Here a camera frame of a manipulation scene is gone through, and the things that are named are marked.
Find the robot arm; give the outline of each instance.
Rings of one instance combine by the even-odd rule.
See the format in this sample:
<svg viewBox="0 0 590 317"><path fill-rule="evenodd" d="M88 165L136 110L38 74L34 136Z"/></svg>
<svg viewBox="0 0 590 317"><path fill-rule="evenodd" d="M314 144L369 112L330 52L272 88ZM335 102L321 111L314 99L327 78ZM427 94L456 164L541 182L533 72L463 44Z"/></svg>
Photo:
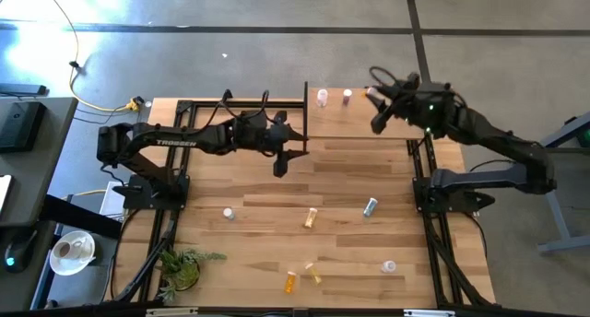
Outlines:
<svg viewBox="0 0 590 317"><path fill-rule="evenodd" d="M389 103L379 95L390 100ZM449 136L455 142L480 145L517 162L514 169L482 178L478 173L439 170L432 175L432 188L515 187L528 194L545 194L556 187L553 165L543 146L494 127L481 113L468 108L448 83L420 84L418 74L412 73L407 80L396 80L391 86L382 83L369 88L367 97L378 110L371 122L376 134L380 134L394 116L424 129L435 139Z"/></svg>
<svg viewBox="0 0 590 317"><path fill-rule="evenodd" d="M270 127L267 127L267 121L271 122ZM194 147L219 156L238 149L254 150L266 157L277 157L274 175L280 178L287 173L289 160L307 154L306 151L283 149L288 141L305 140L286 121L284 111L278 112L271 120L262 110L242 112L228 121L208 124L201 129L147 123L104 126L99 130L97 159L103 167L116 168L121 164L133 171L149 182L153 194L176 195L180 187L172 169L159 167L139 153L142 148L150 146Z"/></svg>

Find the wooden table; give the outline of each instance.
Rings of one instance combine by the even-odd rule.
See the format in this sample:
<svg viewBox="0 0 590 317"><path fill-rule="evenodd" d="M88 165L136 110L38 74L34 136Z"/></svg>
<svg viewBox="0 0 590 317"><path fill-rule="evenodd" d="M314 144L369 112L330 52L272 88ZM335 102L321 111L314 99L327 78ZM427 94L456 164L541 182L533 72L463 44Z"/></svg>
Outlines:
<svg viewBox="0 0 590 317"><path fill-rule="evenodd" d="M329 89L328 105L320 109L315 104L317 89L310 88L311 154L292 160L282 179L272 174L274 159L255 152L218 157L191 151L191 189L174 248L221 252L228 260L204 263L197 285L179 295L175 305L436 306L405 141L422 138L423 132L392 120L382 135L374 135L374 108L360 95L361 89L353 91L348 107L342 107L342 89ZM177 100L155 99L149 122L172 125ZM209 115L209 109L199 110L196 126ZM220 112L214 122L227 118ZM301 110L289 110L288 122L301 132ZM459 145L438 140L434 148L439 167L464 170ZM143 152L163 165L167 148ZM370 197L379 205L366 218L362 211ZM228 206L236 213L233 221L222 215ZM305 229L302 224L310 207L319 211L313 228ZM129 223L117 259L117 293L146 257L153 217L153 212L142 211ZM494 301L478 228L464 215L448 217L456 261L480 293ZM397 263L392 274L380 270L387 260ZM319 287L304 270L309 262L322 276ZM288 271L298 274L290 295L283 292ZM445 269L442 275L449 289ZM155 271L150 297L158 279Z"/></svg>

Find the coffee cup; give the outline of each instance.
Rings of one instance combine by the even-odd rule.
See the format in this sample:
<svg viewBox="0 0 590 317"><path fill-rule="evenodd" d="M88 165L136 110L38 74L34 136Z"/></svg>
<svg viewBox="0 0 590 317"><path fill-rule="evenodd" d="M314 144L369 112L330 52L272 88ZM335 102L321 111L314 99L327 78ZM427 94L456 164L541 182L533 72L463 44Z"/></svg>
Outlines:
<svg viewBox="0 0 590 317"><path fill-rule="evenodd" d="M76 260L84 252L84 243L86 243L86 238L73 242L57 242L53 247L53 256L62 260Z"/></svg>

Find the concrete floor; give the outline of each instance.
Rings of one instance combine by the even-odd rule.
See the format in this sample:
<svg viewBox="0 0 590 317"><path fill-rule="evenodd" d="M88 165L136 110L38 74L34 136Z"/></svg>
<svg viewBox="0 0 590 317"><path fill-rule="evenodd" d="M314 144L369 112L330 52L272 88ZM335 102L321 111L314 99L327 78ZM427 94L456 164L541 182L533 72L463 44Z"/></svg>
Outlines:
<svg viewBox="0 0 590 317"><path fill-rule="evenodd" d="M410 28L407 0L58 0L74 22L142 26ZM427 29L590 29L588 0L416 0ZM51 0L4 0L0 18L60 21ZM221 34L80 32L76 84L83 98L118 106L134 96L299 97L312 86L371 84L370 65L404 76L418 70L412 35ZM0 82L42 83L67 96L75 51L71 32L54 24L0 30ZM450 81L470 107L503 129L539 139L590 110L585 84L588 37L425 36L433 80ZM87 119L90 116L79 113ZM134 115L110 123L133 122ZM106 186L98 172L94 124L74 122L53 176L58 196ZM495 159L482 147L464 147L466 165ZM581 183L588 158L556 158L559 197L570 230L590 232ZM124 179L127 173L120 170ZM502 190L483 210L489 265L497 301L507 307L590 315L590 247L541 255L540 242L558 233L542 197Z"/></svg>

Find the potted plant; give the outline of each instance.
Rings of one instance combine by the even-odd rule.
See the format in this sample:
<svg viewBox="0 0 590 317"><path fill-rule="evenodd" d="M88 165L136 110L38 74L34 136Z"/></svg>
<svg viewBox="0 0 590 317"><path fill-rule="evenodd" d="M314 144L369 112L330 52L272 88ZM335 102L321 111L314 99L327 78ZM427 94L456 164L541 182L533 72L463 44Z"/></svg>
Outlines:
<svg viewBox="0 0 590 317"><path fill-rule="evenodd" d="M180 252L163 251L159 255L162 265L156 266L162 273L166 286L159 289L159 297L170 303L176 297L176 292L194 286L201 275L199 262L208 260L224 260L227 256L216 252L197 252L188 249Z"/></svg>

